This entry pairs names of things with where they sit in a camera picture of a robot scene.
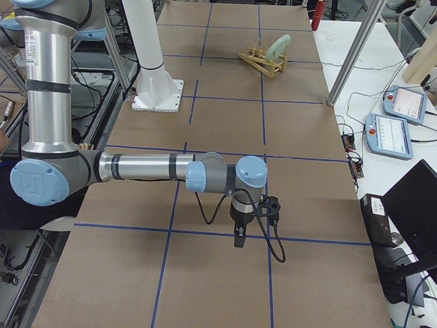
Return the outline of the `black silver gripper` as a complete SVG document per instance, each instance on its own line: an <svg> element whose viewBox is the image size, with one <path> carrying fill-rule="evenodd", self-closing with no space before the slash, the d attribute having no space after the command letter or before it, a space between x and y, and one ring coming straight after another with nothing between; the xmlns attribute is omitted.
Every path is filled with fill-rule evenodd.
<svg viewBox="0 0 437 328"><path fill-rule="evenodd" d="M262 189L237 188L231 199L230 215L234 220L234 247L244 247L246 225L259 214Z"/></svg>

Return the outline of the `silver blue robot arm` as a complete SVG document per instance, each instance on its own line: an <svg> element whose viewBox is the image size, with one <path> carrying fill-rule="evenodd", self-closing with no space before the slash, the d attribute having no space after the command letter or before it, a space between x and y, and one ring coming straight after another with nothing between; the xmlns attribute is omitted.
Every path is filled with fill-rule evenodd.
<svg viewBox="0 0 437 328"><path fill-rule="evenodd" d="M231 165L214 152L195 156L81 150L72 140L71 41L105 38L105 4L15 1L14 12L24 31L29 115L23 159L10 173L14 192L34 206L52 206L98 182L183 182L194 193L231 198L234 245L242 247L248 223L260 220L268 204L262 193L267 165L256 156Z"/></svg>

